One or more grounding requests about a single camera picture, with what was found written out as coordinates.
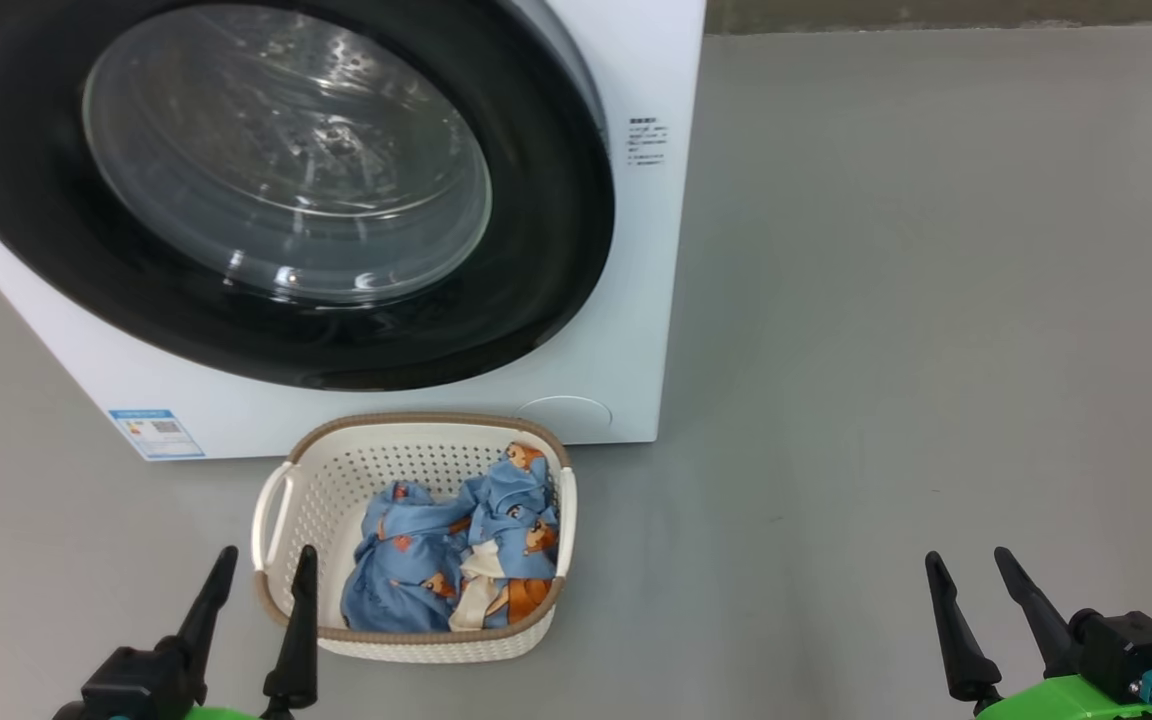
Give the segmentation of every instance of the door glass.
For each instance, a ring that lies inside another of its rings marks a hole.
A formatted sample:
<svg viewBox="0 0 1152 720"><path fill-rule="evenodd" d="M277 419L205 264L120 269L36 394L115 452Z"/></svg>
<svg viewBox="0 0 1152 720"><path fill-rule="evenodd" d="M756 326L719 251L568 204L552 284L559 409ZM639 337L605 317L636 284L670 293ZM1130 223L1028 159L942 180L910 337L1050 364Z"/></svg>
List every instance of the door glass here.
<svg viewBox="0 0 1152 720"><path fill-rule="evenodd" d="M83 94L88 143L152 232L274 300L369 305L452 272L483 237L479 143L370 38L251 5L119 37Z"/></svg>

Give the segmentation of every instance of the white plastic basket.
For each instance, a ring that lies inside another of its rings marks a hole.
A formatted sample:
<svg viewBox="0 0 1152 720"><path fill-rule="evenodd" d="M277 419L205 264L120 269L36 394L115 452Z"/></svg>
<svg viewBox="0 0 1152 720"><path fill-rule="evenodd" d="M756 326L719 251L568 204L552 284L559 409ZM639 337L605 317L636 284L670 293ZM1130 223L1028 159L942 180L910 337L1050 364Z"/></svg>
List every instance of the white plastic basket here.
<svg viewBox="0 0 1152 720"><path fill-rule="evenodd" d="M538 609L506 628L475 632L354 632L340 615L340 593L362 539L362 516L394 480L454 497L485 473L510 442L544 452L558 506L558 576ZM391 662L508 660L536 646L553 623L571 566L576 473L567 449L529 420L487 415L357 415L316 429L265 482L252 520L256 593L280 624L291 612L291 577L301 548L319 551L319 646L340 655Z"/></svg>

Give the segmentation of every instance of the laundry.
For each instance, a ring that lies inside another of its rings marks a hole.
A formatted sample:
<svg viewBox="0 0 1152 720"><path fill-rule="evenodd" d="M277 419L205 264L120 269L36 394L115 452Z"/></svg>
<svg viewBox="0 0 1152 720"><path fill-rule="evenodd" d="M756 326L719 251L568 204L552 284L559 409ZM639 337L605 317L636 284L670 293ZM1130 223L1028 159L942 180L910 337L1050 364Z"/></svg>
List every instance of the laundry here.
<svg viewBox="0 0 1152 720"><path fill-rule="evenodd" d="M376 632L503 628L544 602L556 554L545 456L511 444L452 501L415 483L372 498L340 611Z"/></svg>
<svg viewBox="0 0 1152 720"><path fill-rule="evenodd" d="M464 499L435 502L415 483L394 483L371 498L357 562L340 597L340 614L367 632L445 632L458 598L467 551Z"/></svg>

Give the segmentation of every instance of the white handle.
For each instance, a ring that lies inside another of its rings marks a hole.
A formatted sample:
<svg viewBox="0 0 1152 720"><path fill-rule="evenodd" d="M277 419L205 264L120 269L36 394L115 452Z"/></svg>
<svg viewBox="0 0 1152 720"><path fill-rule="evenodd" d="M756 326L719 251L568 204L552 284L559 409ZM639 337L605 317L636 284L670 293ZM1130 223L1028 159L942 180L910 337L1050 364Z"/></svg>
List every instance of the white handle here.
<svg viewBox="0 0 1152 720"><path fill-rule="evenodd" d="M558 577L566 578L576 547L576 473L570 468L558 473L558 498L562 502L562 515L558 518Z"/></svg>
<svg viewBox="0 0 1152 720"><path fill-rule="evenodd" d="M270 538L270 547L265 548L265 520L270 517L270 501L274 500L274 493L286 486L291 488L287 480L287 471L291 470L291 462L283 462L279 465L270 478L265 480L265 487L260 488L260 497L256 498L256 515L252 517L252 566L256 571L264 571L274 563L274 548L278 547L278 537L283 533L283 518L287 516L287 492L279 498L278 520L274 523L274 537Z"/></svg>

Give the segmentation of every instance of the washing machine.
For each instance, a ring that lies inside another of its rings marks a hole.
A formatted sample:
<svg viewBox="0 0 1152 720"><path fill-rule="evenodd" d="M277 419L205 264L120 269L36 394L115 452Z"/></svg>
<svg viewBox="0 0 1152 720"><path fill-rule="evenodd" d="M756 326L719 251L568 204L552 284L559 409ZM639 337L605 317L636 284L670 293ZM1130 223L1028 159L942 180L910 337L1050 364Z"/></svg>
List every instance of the washing machine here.
<svg viewBox="0 0 1152 720"><path fill-rule="evenodd" d="M0 291L147 460L657 437L704 0L0 0Z"/></svg>

